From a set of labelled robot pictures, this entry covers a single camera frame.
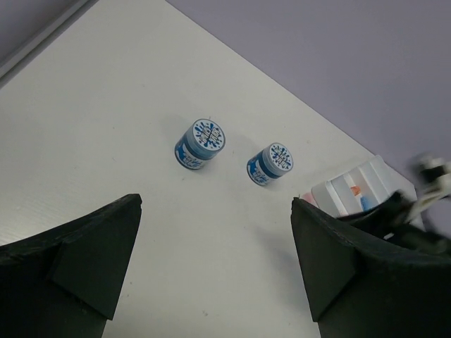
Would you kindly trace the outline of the pink transparent eraser case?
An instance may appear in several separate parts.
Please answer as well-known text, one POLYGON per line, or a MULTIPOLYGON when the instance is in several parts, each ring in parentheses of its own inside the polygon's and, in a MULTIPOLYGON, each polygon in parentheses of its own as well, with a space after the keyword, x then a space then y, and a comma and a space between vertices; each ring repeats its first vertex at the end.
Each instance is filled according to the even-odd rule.
POLYGON ((312 204, 312 205, 314 205, 314 206, 317 206, 316 201, 315 201, 315 199, 314 199, 314 197, 313 197, 313 195, 312 195, 311 192, 308 192, 308 193, 306 193, 306 194, 303 194, 303 195, 301 196, 301 199, 307 201, 308 203, 310 203, 310 204, 312 204))

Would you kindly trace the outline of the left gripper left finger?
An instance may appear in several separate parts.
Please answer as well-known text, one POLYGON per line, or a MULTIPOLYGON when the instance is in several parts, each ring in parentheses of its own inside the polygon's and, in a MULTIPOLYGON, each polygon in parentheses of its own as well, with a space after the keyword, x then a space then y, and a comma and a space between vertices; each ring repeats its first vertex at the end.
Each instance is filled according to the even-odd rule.
POLYGON ((2 337, 101 337, 116 312, 142 199, 127 194, 1 246, 2 337))

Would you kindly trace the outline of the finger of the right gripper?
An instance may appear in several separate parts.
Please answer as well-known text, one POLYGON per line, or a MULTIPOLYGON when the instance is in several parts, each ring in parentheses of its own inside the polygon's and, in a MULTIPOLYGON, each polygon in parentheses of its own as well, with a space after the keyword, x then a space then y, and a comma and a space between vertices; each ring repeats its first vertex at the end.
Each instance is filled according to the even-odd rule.
POLYGON ((407 223, 412 200, 396 191, 383 203, 367 211, 338 217, 338 220, 383 239, 407 223))

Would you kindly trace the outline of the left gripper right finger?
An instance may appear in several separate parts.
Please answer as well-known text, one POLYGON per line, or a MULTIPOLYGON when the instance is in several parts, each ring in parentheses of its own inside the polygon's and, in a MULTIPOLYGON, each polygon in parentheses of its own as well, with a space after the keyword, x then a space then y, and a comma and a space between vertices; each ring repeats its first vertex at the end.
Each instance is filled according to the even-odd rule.
POLYGON ((292 201, 292 233, 322 337, 449 337, 450 240, 407 223, 383 239, 292 201))

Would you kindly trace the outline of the orange transparent eraser case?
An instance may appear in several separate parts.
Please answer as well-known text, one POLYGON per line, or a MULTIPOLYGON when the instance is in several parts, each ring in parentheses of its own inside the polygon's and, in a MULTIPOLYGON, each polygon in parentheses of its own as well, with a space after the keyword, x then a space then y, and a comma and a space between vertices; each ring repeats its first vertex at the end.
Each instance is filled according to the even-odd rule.
POLYGON ((350 187, 352 193, 354 194, 355 197, 357 198, 361 198, 362 197, 362 193, 361 193, 361 189, 358 186, 352 186, 350 187))

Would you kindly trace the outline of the blue ink jar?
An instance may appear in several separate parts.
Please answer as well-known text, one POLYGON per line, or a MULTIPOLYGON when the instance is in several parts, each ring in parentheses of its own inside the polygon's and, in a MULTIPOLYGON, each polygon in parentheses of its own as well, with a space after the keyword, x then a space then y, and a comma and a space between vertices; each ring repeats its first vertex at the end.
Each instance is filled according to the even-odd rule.
POLYGON ((266 186, 292 170, 294 161, 288 148, 274 142, 262 149, 247 162, 249 178, 260 186, 266 186))
POLYGON ((198 119, 176 143, 174 152, 179 164, 189 170, 202 169, 226 144, 226 136, 219 124, 198 119))

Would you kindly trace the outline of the blue transparent eraser case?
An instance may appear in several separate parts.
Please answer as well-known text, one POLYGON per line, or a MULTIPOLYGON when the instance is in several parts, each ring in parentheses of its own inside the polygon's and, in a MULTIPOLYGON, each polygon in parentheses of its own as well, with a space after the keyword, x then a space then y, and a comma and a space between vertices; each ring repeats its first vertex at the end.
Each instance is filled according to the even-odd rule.
POLYGON ((366 196, 362 196, 360 198, 360 204, 363 212, 369 211, 373 208, 372 202, 366 196))

